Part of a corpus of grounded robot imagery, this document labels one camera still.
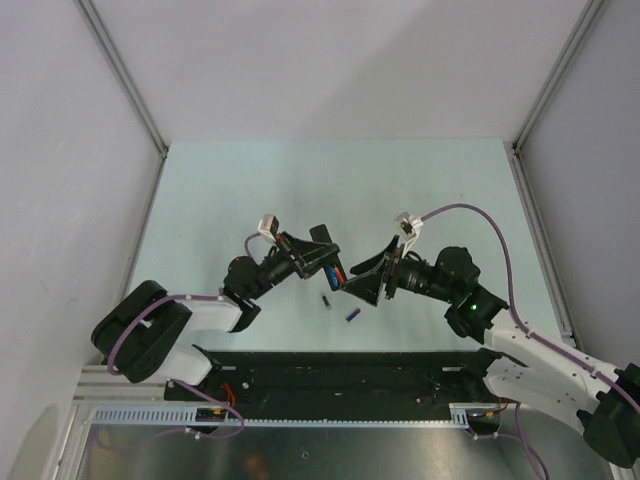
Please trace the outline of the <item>blue battery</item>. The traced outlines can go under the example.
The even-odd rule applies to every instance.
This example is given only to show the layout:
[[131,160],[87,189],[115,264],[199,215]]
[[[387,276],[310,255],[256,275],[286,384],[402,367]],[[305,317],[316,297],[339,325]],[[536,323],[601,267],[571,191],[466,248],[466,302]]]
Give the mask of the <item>blue battery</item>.
[[338,285],[339,285],[339,283],[338,283],[338,279],[337,279],[337,277],[336,277],[336,274],[335,274],[335,272],[334,272],[333,268],[329,267],[329,269],[328,269],[328,273],[329,273],[329,278],[330,278],[330,280],[331,280],[331,284],[332,284],[334,287],[338,287]]

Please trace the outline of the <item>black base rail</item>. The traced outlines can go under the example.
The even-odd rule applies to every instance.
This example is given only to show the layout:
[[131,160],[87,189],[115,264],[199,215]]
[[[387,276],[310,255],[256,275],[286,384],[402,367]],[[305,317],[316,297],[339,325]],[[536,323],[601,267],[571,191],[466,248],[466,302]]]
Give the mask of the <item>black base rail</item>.
[[500,400],[468,371],[476,352],[207,352],[198,385],[155,374],[163,398],[193,403],[199,423],[378,424],[445,420],[451,406],[496,411]]

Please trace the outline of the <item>black remote control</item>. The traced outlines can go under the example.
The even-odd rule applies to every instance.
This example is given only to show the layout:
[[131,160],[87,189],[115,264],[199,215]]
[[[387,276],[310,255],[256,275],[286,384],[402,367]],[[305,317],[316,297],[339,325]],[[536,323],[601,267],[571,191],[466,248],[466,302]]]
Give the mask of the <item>black remote control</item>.
[[[316,243],[332,243],[333,240],[325,224],[319,224],[309,230],[311,238]],[[326,278],[332,291],[338,291],[346,281],[346,275],[339,259],[339,252],[334,252],[323,259],[322,263]]]

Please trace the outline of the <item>left aluminium frame post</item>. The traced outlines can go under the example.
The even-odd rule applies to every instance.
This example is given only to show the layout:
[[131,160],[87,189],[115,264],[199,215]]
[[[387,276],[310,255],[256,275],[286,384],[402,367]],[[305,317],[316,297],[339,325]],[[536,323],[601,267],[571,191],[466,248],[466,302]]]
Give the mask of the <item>left aluminium frame post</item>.
[[163,138],[147,102],[144,100],[98,8],[90,0],[75,0],[74,4],[154,150],[160,159],[164,160],[169,146]]

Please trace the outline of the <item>orange battery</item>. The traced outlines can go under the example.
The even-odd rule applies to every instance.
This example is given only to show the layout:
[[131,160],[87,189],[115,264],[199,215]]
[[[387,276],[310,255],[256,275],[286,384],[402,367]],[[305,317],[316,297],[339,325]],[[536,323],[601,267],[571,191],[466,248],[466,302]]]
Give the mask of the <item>orange battery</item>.
[[340,285],[342,285],[345,282],[344,276],[342,274],[342,271],[340,270],[339,267],[335,266],[334,267],[334,272],[335,272],[335,276],[339,282]]

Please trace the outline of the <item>right aluminium frame post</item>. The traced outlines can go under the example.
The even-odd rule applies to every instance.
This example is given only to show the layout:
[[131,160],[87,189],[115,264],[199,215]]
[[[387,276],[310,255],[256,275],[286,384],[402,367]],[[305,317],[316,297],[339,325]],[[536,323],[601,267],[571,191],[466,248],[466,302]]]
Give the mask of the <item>right aluminium frame post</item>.
[[511,142],[511,148],[516,154],[519,154],[523,150],[533,130],[544,116],[551,101],[569,75],[579,54],[584,49],[589,37],[593,34],[595,27],[609,4],[610,2],[607,0],[589,0],[586,2],[578,20],[562,46],[558,57],[554,61],[533,105]]

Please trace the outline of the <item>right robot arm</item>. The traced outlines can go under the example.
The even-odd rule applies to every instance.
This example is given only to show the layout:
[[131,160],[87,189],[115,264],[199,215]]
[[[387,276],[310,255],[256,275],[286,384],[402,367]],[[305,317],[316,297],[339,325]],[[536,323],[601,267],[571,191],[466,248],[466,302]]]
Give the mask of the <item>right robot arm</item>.
[[514,306],[480,285],[464,247],[446,247],[435,263],[403,256],[396,240],[354,266],[341,290],[371,305],[397,290],[448,304],[454,333],[479,343],[478,360],[461,376],[473,401],[491,394],[544,413],[578,432],[607,462],[630,469],[639,459],[639,367],[588,356],[516,320]]

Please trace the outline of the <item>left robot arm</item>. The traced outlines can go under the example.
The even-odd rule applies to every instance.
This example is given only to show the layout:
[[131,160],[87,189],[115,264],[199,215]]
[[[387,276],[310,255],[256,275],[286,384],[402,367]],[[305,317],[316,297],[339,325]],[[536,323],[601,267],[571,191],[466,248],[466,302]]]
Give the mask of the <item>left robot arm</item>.
[[324,225],[302,240],[282,232],[261,262],[250,255],[231,261],[223,287],[214,295],[169,293],[146,280],[94,328],[91,343],[104,356],[109,372],[139,383],[159,374],[185,382],[197,398],[214,397],[221,376],[214,361],[194,340],[203,332],[236,334],[261,313],[255,303],[288,277],[306,280],[338,263],[339,246]]

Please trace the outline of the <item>aluminium frame post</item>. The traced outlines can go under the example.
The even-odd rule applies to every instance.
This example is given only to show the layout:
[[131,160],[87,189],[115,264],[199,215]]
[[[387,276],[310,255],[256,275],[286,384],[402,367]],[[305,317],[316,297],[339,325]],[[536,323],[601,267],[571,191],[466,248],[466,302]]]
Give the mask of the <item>aluminium frame post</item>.
[[589,37],[593,34],[595,27],[609,4],[610,2],[607,0],[589,0],[586,2],[578,20],[562,46],[558,57],[554,61],[533,105],[511,142],[511,148],[516,154],[519,154],[523,150],[533,130],[544,116],[551,101],[569,75],[579,54],[584,49]]
[[74,4],[154,150],[160,159],[164,160],[169,146],[163,138],[147,102],[144,100],[98,8],[90,0],[75,0]]

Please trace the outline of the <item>purple battery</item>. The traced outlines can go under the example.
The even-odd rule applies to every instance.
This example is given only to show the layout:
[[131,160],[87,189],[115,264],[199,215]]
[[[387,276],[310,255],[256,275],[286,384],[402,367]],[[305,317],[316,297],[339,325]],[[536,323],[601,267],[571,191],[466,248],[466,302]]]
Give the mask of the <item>purple battery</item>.
[[351,313],[346,316],[346,321],[351,322],[354,318],[356,318],[361,313],[361,309],[356,308]]

